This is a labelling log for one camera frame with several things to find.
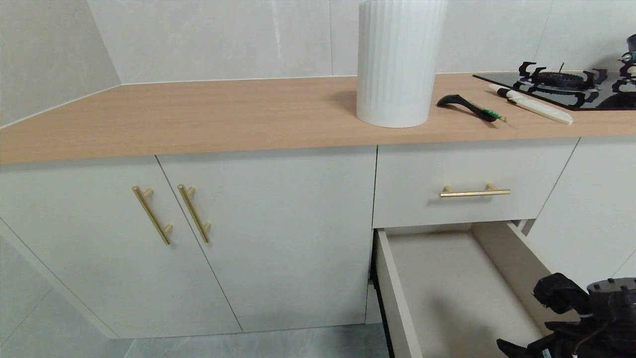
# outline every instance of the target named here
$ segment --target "drawer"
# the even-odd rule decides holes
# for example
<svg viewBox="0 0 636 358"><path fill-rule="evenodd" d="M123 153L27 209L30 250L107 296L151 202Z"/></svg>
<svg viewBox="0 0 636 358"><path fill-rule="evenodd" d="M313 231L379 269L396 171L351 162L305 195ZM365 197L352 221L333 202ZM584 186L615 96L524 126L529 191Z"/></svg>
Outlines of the drawer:
<svg viewBox="0 0 636 358"><path fill-rule="evenodd" d="M536 218L578 138L380 145L373 227ZM508 195L440 197L484 191Z"/></svg>
<svg viewBox="0 0 636 358"><path fill-rule="evenodd" d="M503 357L497 338L527 345L547 333L544 321L573 318L532 297L551 271L510 222L450 233L379 229L374 268L396 358Z"/></svg>

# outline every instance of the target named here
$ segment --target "wall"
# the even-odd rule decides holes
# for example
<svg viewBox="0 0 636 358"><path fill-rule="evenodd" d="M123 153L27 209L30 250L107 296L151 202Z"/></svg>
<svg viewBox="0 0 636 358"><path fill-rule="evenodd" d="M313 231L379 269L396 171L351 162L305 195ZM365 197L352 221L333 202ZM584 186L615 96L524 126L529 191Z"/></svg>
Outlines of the wall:
<svg viewBox="0 0 636 358"><path fill-rule="evenodd" d="M86 0L0 0L0 126L120 83Z"/></svg>
<svg viewBox="0 0 636 358"><path fill-rule="evenodd" d="M123 83L357 72L361 0L88 2ZM438 72L617 68L634 13L629 0L450 0Z"/></svg>
<svg viewBox="0 0 636 358"><path fill-rule="evenodd" d="M131 344L132 340L107 339L0 236L4 358L123 358Z"/></svg>

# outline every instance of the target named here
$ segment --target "cabinet door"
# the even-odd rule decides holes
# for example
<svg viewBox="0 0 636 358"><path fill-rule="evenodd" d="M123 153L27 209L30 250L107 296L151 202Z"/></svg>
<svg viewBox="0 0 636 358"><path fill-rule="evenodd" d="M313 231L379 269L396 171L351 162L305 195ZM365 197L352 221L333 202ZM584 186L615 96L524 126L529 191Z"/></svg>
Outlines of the cabinet door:
<svg viewBox="0 0 636 358"><path fill-rule="evenodd" d="M586 287L636 248L636 138L581 138L529 233L552 267Z"/></svg>
<svg viewBox="0 0 636 358"><path fill-rule="evenodd" d="M240 332L155 157L6 165L0 193L0 217L120 337Z"/></svg>
<svg viewBox="0 0 636 358"><path fill-rule="evenodd" d="M375 154L352 147L159 158L175 191L196 188L193 205L211 223L201 245L243 330L364 323Z"/></svg>

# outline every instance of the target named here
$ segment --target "open drawer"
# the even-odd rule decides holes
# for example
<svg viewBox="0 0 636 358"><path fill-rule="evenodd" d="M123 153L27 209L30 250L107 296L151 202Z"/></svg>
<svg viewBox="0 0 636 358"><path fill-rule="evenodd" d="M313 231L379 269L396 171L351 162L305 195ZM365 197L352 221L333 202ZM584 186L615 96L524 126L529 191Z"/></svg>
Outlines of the open drawer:
<svg viewBox="0 0 636 358"><path fill-rule="evenodd" d="M538 279L551 272L510 222L395 233L376 231L374 262L396 358L505 357L497 338L527 345L542 336L544 321L572 319L532 297Z"/></svg>

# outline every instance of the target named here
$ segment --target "gray floor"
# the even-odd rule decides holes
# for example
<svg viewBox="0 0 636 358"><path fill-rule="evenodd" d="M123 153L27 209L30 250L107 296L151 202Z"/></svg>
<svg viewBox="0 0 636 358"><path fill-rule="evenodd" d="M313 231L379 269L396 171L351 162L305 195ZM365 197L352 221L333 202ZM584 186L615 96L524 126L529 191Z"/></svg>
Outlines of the gray floor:
<svg viewBox="0 0 636 358"><path fill-rule="evenodd" d="M382 324L133 342L125 358L387 358Z"/></svg>

